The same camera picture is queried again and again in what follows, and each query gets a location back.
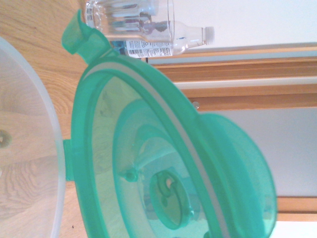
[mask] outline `wood grain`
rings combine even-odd
[[[188,98],[292,95],[317,93],[317,84],[183,89]]]
[[[39,158],[1,169],[0,236],[49,237],[57,199],[57,157]]]
[[[317,213],[317,197],[279,197],[280,213]]]
[[[77,0],[0,0],[0,36],[23,55],[41,78],[54,104],[64,139],[70,138],[75,90],[86,64],[79,56],[72,56],[63,49],[60,40],[80,3],[81,1]],[[36,217],[30,216],[32,209],[41,207],[40,204],[34,203],[34,207],[21,213],[20,219],[35,219]],[[87,237],[74,187],[66,188],[63,215],[61,237]],[[14,224],[9,219],[7,222],[8,226]],[[30,228],[40,232],[39,229],[44,230],[47,227]],[[19,232],[15,233],[16,237],[34,237],[22,229]]]
[[[280,222],[317,222],[317,214],[313,213],[278,213]]]
[[[317,75],[317,58],[241,60],[213,64],[155,65],[173,82],[197,82],[234,79],[306,77]]]
[[[190,98],[200,112],[317,107],[317,94]]]

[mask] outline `green rim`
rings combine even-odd
[[[77,21],[75,20],[75,23],[79,24],[81,29],[86,29],[86,25],[81,25],[83,23],[80,22],[80,14],[77,17],[78,19]],[[68,31],[68,36],[71,36],[71,28],[66,31]],[[104,49],[105,56],[96,59],[102,55],[99,52],[98,56],[93,56],[95,60],[88,53],[90,50],[89,47],[87,49],[83,48],[81,44],[77,46],[81,54],[87,57],[88,61],[92,62],[88,65],[78,84],[71,129],[74,179],[88,236],[94,238],[109,237],[99,205],[95,184],[92,160],[92,125],[99,95],[107,82],[116,76],[139,93],[165,127],[196,187],[206,214],[211,237],[222,237],[223,232],[215,209],[222,209],[222,212],[227,215],[224,203],[221,203],[221,208],[213,207],[209,191],[205,187],[201,176],[201,171],[191,155],[193,151],[187,147],[184,141],[184,135],[190,138],[189,141],[193,144],[193,149],[197,151],[198,157],[201,159],[200,163],[204,166],[203,170],[207,172],[209,182],[222,181],[221,170],[218,169],[219,165],[217,165],[219,162],[210,159],[214,154],[210,151],[210,135],[207,135],[202,127],[206,126],[206,122],[203,122],[202,117],[200,117],[189,100],[162,73],[140,60],[118,56],[113,50],[107,48],[107,42],[98,30],[89,29],[87,32],[89,32],[89,36],[83,37],[82,40],[85,41],[85,46],[89,46],[87,42],[94,42],[100,38],[104,45],[106,45]],[[138,82],[136,80],[137,77],[143,79],[144,83]],[[178,128],[175,126],[176,121],[179,122]],[[222,189],[215,189],[217,200],[222,199],[221,191]]]
[[[165,126],[166,131],[168,131],[171,138],[173,139],[175,147],[178,149],[178,151],[180,151],[180,154],[184,159],[184,164],[187,167],[190,176],[193,178],[195,187],[201,200],[205,201],[202,203],[205,213],[208,216],[207,219],[209,221],[211,232],[219,236],[221,234],[219,224],[215,217],[214,209],[206,188],[204,187],[204,183],[199,176],[199,170],[193,162],[181,135],[168,118],[166,112],[157,103],[156,99],[154,99],[142,85],[140,85],[130,76],[122,73],[120,69],[103,69],[85,78],[85,75],[93,67],[104,62],[115,62],[118,63],[118,65],[125,65],[126,67],[134,70],[143,78],[147,79],[147,81],[158,91],[158,93],[162,95],[164,99],[168,99],[166,100],[167,104],[171,107],[173,106],[172,108],[178,111],[180,117],[185,118],[184,115],[188,115],[187,123],[189,125],[195,123],[195,119],[198,116],[198,113],[192,107],[188,99],[185,98],[185,96],[168,80],[168,78],[146,63],[138,60],[131,60],[127,57],[118,56],[98,59],[93,64],[88,66],[81,81],[79,82],[76,91],[72,116],[73,158],[76,161],[74,162],[74,178],[76,181],[78,199],[81,204],[81,210],[87,233],[90,234],[90,237],[108,237],[105,223],[101,214],[101,209],[98,205],[99,201],[97,198],[96,184],[94,181],[91,141],[92,121],[94,118],[97,99],[107,81],[111,77],[116,76],[129,84],[143,97],[143,99],[151,106],[157,117]]]

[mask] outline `lid tab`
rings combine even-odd
[[[103,55],[118,54],[100,31],[81,21],[81,10],[71,19],[61,41],[68,52],[79,54],[87,64]]]

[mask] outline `water bottle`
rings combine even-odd
[[[180,55],[189,48],[213,43],[213,27],[189,27],[178,21],[174,22],[174,27],[172,43],[112,41],[111,44],[121,55],[127,55],[133,58],[150,58]]]
[[[172,0],[89,0],[86,23],[133,58],[163,57],[211,44],[213,27],[189,27],[174,21]]]

